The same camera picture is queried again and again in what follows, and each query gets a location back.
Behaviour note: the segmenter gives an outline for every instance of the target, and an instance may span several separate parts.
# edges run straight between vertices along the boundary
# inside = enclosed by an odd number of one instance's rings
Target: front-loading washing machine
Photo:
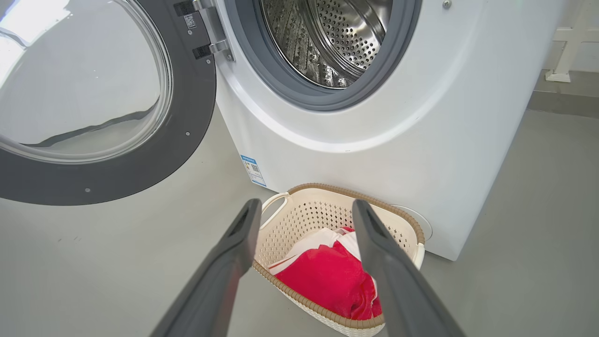
[[[0,197],[118,203],[185,163],[216,102],[254,183],[399,205],[455,260],[564,2],[14,1]]]

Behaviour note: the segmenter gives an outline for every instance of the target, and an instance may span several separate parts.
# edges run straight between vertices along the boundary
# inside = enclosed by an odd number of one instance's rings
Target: red cloth
[[[332,248],[321,245],[307,250],[275,276],[302,296],[340,316],[369,320],[382,313],[372,277],[339,241]]]

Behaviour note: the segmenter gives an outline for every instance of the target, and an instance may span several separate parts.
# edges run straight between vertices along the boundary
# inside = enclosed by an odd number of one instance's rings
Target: basket handle
[[[279,194],[275,194],[272,197],[270,197],[267,201],[265,201],[262,204],[262,214],[264,214],[264,211],[270,206],[272,205],[275,201],[277,201],[278,199],[281,198],[285,198],[285,201],[283,201],[283,204],[279,207],[279,209],[275,210],[274,213],[270,216],[270,218],[268,218],[268,220],[266,220],[265,223],[263,223],[260,226],[260,229],[264,228],[264,226],[266,226],[267,224],[270,223],[270,221],[277,216],[277,214],[279,214],[279,212],[283,209],[283,207],[285,207],[285,205],[287,204],[287,200],[289,200],[289,198],[291,198],[291,196],[289,195],[288,192],[284,192],[284,193],[279,193]]]
[[[418,250],[416,251],[416,258],[414,259],[414,265],[418,270],[420,270],[420,267],[422,266],[422,261],[424,260],[424,251],[424,245],[419,243]]]

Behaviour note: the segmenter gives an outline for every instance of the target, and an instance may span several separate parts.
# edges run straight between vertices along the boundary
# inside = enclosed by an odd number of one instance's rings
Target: qr code label
[[[247,175],[250,176],[250,180],[253,183],[266,187],[266,182],[262,177],[262,173],[258,168],[258,163],[256,163],[256,160],[243,155],[241,156],[241,160],[243,161],[243,166],[246,167]]]
[[[185,23],[187,23],[187,29],[196,28],[195,20],[193,19],[193,14],[188,14],[184,16]]]

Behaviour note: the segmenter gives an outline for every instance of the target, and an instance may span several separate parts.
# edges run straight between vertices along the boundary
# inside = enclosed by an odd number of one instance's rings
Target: white wall
[[[562,18],[560,27],[572,27],[576,21],[582,0],[570,0],[564,17]],[[599,28],[599,11],[595,10],[591,17],[591,27]],[[554,41],[552,47],[547,54],[547,59],[543,69],[554,69],[557,66],[561,49],[565,46],[563,41]],[[577,71],[592,71],[599,73],[599,43],[582,43],[574,59],[574,63],[570,67],[571,70]]]

